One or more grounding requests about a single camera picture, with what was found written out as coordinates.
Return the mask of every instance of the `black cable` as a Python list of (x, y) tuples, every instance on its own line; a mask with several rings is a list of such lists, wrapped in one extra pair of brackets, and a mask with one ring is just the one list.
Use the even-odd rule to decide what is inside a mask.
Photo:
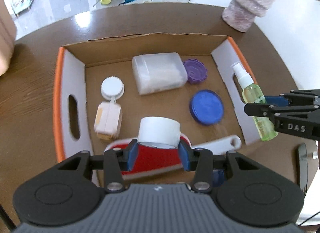
[(304, 224), (304, 223), (307, 222), (308, 220), (311, 220), (313, 217), (317, 216), (319, 213), (320, 213), (320, 211), (317, 212), (316, 214), (312, 215), (311, 217), (307, 218), (305, 221), (303, 221), (302, 223), (300, 223), (299, 226), (301, 226), (302, 224)]
[(17, 228), (16, 225), (13, 223), (13, 221), (10, 219), (10, 217), (7, 215), (7, 213), (5, 212), (1, 204), (0, 204), (0, 218), (3, 220), (4, 224), (7, 226), (7, 228), (10, 231), (13, 231), (14, 229)]

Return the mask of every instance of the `white tape roll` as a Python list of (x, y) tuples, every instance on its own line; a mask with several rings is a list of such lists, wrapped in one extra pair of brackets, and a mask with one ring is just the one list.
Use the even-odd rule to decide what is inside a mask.
[(141, 119), (138, 143), (160, 149), (176, 149), (180, 141), (180, 123), (164, 117)]

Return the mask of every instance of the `white round cap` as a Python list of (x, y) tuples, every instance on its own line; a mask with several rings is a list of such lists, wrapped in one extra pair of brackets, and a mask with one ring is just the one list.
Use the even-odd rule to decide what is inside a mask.
[(235, 64), (232, 68), (242, 89), (245, 89), (247, 86), (253, 83), (253, 79), (251, 78), (250, 74), (245, 71), (241, 63)]
[(108, 101), (119, 99), (124, 93), (124, 84), (117, 77), (106, 78), (101, 84), (101, 95)]
[(151, 148), (176, 149), (180, 141), (180, 123), (164, 117), (141, 119), (138, 143)]

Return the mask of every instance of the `green liquid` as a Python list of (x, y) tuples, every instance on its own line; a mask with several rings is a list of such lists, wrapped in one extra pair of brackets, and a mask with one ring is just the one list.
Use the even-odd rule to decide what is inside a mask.
[[(242, 97), (246, 103), (267, 103), (260, 87), (254, 83), (242, 91)], [(269, 141), (277, 136), (278, 132), (275, 131), (275, 127), (269, 118), (253, 117), (253, 120), (262, 141)]]

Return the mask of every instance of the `dark blue bottle cap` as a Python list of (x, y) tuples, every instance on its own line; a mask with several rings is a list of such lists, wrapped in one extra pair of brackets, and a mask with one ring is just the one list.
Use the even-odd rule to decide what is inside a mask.
[(223, 117), (220, 97), (211, 90), (201, 90), (194, 94), (189, 105), (192, 117), (203, 125), (218, 123)]

